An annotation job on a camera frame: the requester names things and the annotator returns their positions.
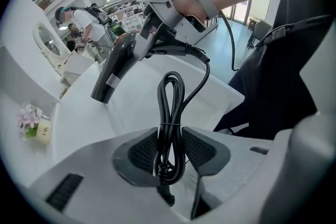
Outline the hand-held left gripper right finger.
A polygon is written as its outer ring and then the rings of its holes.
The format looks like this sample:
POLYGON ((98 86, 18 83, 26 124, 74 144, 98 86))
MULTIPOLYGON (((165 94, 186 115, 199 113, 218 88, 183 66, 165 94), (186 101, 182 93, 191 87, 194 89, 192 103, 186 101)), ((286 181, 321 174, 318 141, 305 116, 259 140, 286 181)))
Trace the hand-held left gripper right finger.
POLYGON ((197 218, 223 204, 261 165, 271 140, 198 128, 182 129, 187 157, 182 177, 182 216, 197 218))

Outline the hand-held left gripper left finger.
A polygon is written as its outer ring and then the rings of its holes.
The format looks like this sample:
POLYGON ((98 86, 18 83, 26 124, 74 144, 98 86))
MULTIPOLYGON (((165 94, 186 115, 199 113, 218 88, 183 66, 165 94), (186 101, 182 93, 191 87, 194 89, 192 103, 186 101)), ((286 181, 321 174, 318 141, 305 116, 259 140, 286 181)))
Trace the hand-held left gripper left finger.
POLYGON ((183 223, 153 177, 157 128, 84 146, 37 178, 34 205, 55 223, 183 223))

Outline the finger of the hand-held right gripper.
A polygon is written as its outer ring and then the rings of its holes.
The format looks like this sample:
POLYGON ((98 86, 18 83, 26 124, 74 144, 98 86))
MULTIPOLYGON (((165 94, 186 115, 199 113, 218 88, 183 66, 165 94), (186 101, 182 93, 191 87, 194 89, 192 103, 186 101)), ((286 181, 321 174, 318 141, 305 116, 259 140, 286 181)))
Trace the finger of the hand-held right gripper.
POLYGON ((143 27, 136 36, 136 44, 133 50, 133 55, 136 60, 142 60, 147 55, 163 30, 164 23, 158 15, 155 12, 149 13, 143 27))

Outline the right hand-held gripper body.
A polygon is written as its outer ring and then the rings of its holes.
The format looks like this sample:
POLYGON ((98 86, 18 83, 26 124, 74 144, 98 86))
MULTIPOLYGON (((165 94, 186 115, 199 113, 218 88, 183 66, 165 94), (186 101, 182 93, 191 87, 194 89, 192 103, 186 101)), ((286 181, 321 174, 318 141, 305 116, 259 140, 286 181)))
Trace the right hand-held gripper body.
MULTIPOLYGON (((218 27, 217 22, 205 26, 203 22, 193 15, 182 15, 173 4, 174 0, 138 0, 147 5, 143 14, 147 15, 155 12, 164 23, 164 30, 171 33, 173 37, 189 45, 195 45, 210 32, 218 27)), ((211 0, 197 0, 207 13, 207 19, 217 17, 215 5, 211 0)))

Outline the person's right hand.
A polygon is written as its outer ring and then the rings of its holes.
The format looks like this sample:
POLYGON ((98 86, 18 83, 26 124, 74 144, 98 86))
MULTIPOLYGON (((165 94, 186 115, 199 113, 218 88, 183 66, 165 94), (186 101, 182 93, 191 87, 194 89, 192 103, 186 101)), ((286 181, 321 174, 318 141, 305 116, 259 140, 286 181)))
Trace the person's right hand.
POLYGON ((207 14, 197 0, 174 0, 173 4, 175 9, 185 16, 193 15, 201 22, 204 22, 207 18, 207 14))

